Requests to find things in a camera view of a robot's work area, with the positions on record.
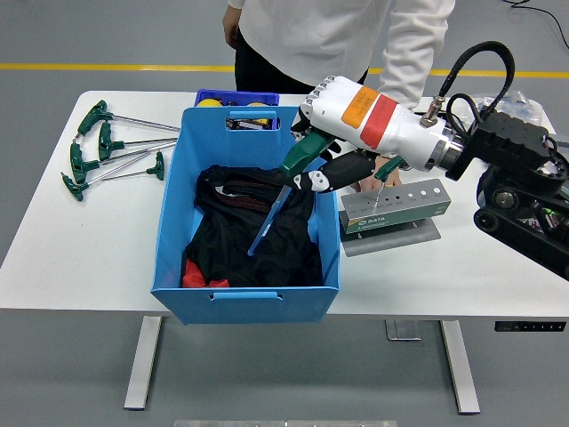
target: human hand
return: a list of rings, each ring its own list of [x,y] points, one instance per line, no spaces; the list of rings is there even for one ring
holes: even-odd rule
[[[376,173],[380,169],[380,167],[388,163],[388,161],[389,161],[388,158],[377,156],[375,158],[375,171],[373,173]],[[399,177],[399,169],[397,168],[395,171],[389,174],[388,180],[385,181],[385,185],[392,187],[401,184],[402,182],[401,178]],[[351,187],[357,192],[372,191],[372,190],[379,191],[381,188],[381,181],[376,180],[373,177],[373,175],[371,175],[365,178],[364,180],[361,180],[359,182],[354,182],[351,185]]]
[[[225,43],[233,49],[237,48],[237,28],[239,26],[239,19],[241,18],[241,9],[231,7],[223,15],[221,23],[223,24],[223,32],[225,33]]]

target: cable connector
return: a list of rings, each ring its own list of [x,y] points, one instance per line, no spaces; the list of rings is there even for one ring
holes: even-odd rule
[[[437,115],[445,102],[444,96],[434,96],[433,101],[429,105],[429,109],[421,117],[421,126],[431,127],[437,123]]]

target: white jacket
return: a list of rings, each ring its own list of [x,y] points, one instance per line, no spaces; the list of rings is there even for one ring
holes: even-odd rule
[[[379,91],[414,107],[443,47],[454,0],[228,0],[243,9],[247,43],[286,75],[316,86],[327,76],[357,81],[383,21],[389,35]]]

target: red stripe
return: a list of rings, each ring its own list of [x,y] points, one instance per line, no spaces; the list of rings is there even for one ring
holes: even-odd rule
[[[364,130],[360,134],[360,138],[365,145],[371,149],[377,149],[396,106],[397,103],[391,98],[380,95],[380,98],[373,106],[372,113],[365,123]]]

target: table leg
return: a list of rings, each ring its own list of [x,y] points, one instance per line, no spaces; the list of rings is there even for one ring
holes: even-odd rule
[[[417,320],[386,320],[385,330],[390,341],[420,341],[419,322]]]
[[[445,338],[451,376],[453,377],[454,395],[460,414],[480,414],[477,391],[470,372],[469,358],[462,339],[461,325],[458,320],[442,320],[441,329]]]
[[[146,406],[161,323],[162,317],[160,316],[145,316],[142,320],[139,343],[132,363],[131,380],[126,392],[124,409],[141,411]]]

